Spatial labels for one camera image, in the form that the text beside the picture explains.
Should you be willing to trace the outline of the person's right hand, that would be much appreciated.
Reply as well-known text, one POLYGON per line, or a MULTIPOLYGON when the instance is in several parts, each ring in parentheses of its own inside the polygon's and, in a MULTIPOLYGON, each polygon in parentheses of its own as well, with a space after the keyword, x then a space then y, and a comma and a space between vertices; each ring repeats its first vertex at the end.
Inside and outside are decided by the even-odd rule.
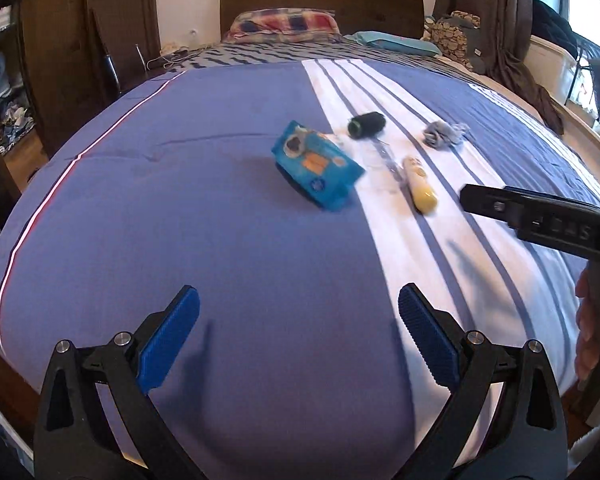
POLYGON ((574 368, 579 380, 587 380, 600 360, 600 338, 595 335, 600 314, 596 312, 590 292, 588 268, 585 268, 579 276, 574 293, 580 299, 577 312, 577 326, 580 333, 576 345, 574 368))

